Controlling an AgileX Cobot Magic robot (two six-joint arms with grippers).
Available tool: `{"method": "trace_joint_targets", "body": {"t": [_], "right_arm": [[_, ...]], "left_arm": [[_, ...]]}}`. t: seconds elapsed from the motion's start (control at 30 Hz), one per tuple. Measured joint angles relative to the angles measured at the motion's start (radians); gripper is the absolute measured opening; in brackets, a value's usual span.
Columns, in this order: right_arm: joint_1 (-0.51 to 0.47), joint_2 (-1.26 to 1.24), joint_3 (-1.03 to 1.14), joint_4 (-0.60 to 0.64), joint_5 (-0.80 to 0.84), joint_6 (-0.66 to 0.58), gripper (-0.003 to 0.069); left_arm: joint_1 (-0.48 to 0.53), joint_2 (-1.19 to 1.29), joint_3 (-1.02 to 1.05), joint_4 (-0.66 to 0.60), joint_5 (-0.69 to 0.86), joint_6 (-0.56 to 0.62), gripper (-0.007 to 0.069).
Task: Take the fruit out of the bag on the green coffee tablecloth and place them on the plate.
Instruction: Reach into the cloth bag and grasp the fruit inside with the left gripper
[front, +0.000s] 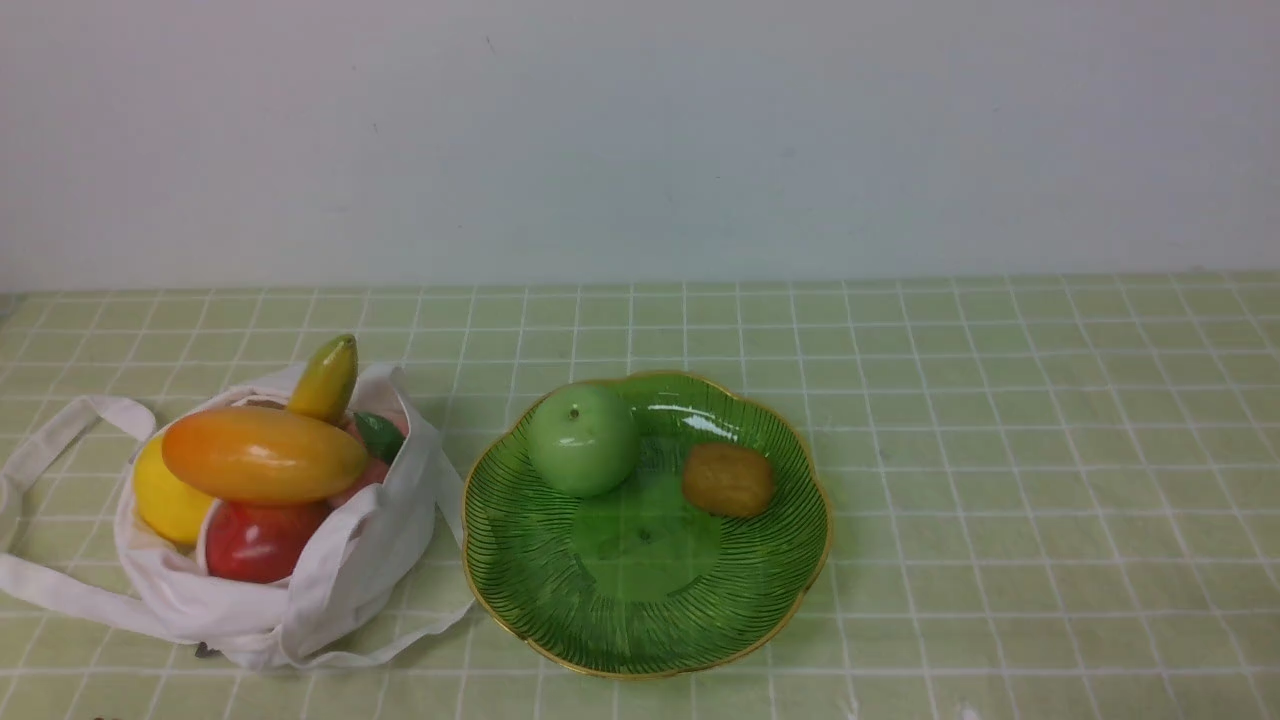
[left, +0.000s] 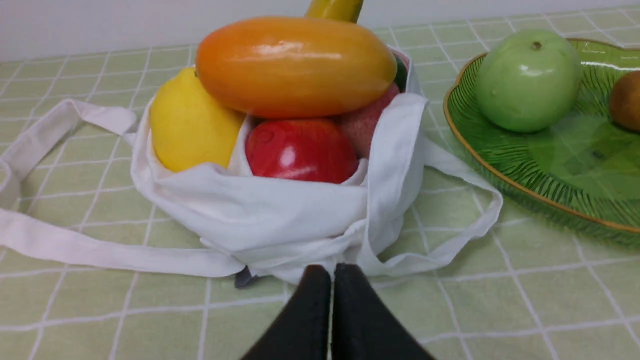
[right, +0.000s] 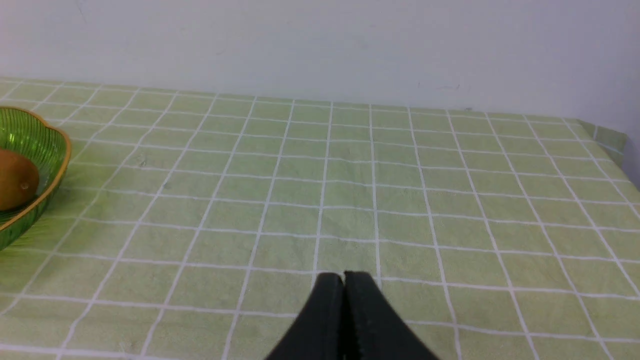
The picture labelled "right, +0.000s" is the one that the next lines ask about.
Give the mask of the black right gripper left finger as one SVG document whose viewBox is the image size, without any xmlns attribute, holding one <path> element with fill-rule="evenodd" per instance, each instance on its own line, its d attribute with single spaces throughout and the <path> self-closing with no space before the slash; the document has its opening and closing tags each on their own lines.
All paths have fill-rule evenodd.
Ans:
<svg viewBox="0 0 640 360">
<path fill-rule="evenodd" d="M 338 274 L 319 274 L 302 310 L 266 359 L 341 360 L 344 290 Z"/>
</svg>

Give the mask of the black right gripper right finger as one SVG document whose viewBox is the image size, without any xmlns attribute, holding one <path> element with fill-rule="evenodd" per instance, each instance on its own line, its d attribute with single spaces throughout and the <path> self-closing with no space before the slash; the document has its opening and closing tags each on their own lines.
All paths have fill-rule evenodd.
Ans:
<svg viewBox="0 0 640 360">
<path fill-rule="evenodd" d="M 402 321 L 368 272 L 346 271 L 345 360 L 436 360 Z"/>
</svg>

